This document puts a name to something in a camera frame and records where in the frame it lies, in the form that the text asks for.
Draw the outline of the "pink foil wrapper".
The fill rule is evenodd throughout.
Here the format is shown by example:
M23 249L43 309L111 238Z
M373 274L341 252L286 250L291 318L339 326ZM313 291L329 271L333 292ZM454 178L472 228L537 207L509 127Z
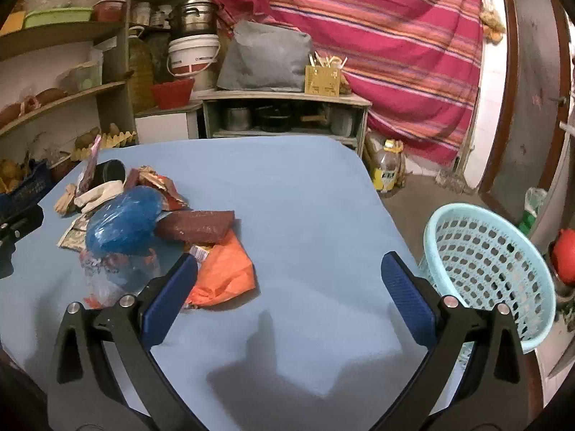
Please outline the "pink foil wrapper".
M100 152L100 143L102 136L98 134L93 140L93 144L89 146L89 155L87 156L86 166L84 170L80 173L77 181L77 187L75 196L81 196L89 191L89 187L93 182L93 176L95 176L97 157Z

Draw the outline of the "blue plastic bag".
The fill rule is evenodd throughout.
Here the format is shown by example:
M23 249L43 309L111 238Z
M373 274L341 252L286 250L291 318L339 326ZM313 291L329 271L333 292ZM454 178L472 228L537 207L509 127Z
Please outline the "blue plastic bag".
M162 207L162 195L153 188L136 186L122 192L89 220L86 250L98 257L111 253L143 253L154 237Z

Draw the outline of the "orange snack wrapper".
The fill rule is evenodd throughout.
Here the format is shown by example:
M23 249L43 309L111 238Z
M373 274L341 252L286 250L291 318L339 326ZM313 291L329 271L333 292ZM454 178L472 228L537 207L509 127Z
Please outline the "orange snack wrapper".
M212 246L192 245L189 253L198 263L198 273L186 307L221 305L256 289L252 260L233 230Z

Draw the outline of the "dirty printed paper bag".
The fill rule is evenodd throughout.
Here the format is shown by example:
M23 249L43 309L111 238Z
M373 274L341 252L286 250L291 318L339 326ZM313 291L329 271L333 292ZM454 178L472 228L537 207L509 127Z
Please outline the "dirty printed paper bag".
M57 247L75 252L86 249L86 234L89 224L89 214L81 214L77 217L64 234L60 237Z

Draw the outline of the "clear plastic red-print bag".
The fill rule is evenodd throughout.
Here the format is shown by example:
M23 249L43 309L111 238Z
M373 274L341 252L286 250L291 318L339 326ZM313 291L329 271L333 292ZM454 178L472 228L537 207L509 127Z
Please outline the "clear plastic red-print bag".
M113 306L126 294L137 296L152 278L162 275L152 248L137 255L108 253L102 257L84 250L79 260L89 289L83 298L87 309Z

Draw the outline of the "black cup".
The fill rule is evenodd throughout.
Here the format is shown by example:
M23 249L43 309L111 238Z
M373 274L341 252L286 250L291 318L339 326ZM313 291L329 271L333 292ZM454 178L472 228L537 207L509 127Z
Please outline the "black cup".
M96 166L95 174L91 183L91 189L110 181L124 182L126 179L126 169L119 159L99 163Z

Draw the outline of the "green bin with bag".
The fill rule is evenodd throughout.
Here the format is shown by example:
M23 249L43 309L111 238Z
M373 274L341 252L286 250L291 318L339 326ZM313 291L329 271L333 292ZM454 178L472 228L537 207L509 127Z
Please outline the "green bin with bag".
M535 224L540 208L547 197L547 191L542 188L528 188L524 195L523 215L519 222L519 230L528 235Z

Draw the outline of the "red plastic basin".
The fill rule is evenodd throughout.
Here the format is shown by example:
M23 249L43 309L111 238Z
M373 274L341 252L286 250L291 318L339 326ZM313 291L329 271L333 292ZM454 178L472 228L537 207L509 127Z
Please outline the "red plastic basin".
M188 104L194 80L178 79L172 82L155 84L150 87L152 97L160 110L170 110Z

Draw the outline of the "green plastic tray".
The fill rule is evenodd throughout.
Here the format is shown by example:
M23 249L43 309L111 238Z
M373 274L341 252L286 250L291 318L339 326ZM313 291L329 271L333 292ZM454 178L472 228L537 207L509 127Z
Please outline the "green plastic tray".
M68 22L89 22L92 17L92 7L66 7L35 10L23 19L24 28L49 26Z

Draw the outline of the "white plastic bucket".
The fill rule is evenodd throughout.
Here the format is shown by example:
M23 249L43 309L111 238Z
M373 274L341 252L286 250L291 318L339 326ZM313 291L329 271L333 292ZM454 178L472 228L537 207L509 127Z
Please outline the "white plastic bucket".
M167 71L174 77L196 76L216 62L220 48L216 34L174 39L167 45Z

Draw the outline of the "grey low shelf cabinet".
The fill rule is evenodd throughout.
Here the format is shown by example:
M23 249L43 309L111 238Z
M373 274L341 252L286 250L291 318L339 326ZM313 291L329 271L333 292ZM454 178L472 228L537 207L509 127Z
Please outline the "grey low shelf cabinet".
M326 136L364 152L371 102L357 96L318 96L305 92L196 92L208 138Z

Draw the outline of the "brown framed door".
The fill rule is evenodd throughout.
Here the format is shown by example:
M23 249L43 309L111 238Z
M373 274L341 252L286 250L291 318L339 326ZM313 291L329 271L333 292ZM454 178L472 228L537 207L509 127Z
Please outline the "brown framed door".
M504 0L508 36L499 122L479 186L491 210L514 224L528 189L550 189L569 113L568 19L558 0Z

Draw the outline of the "grey cloth cover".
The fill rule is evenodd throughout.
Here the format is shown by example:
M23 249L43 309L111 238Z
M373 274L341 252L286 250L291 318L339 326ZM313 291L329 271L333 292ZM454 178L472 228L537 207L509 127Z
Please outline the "grey cloth cover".
M313 42L309 34L268 24L238 22L217 87L227 91L303 92Z

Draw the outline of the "red striped curtain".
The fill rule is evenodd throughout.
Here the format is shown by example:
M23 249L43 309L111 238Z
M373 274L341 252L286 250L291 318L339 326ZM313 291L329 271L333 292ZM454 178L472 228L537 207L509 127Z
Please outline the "red striped curtain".
M215 0L221 19L295 28L343 60L367 123L441 166L470 125L482 64L482 0Z

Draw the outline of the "wooden wall shelf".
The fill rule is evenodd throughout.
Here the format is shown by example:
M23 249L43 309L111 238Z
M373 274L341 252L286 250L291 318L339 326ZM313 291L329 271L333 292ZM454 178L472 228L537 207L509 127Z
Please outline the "wooden wall shelf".
M64 72L103 51L102 84L55 100L1 129L1 156L71 151L93 128L134 130L128 87L128 22L67 22L25 28L1 38L1 104L8 106L56 86Z

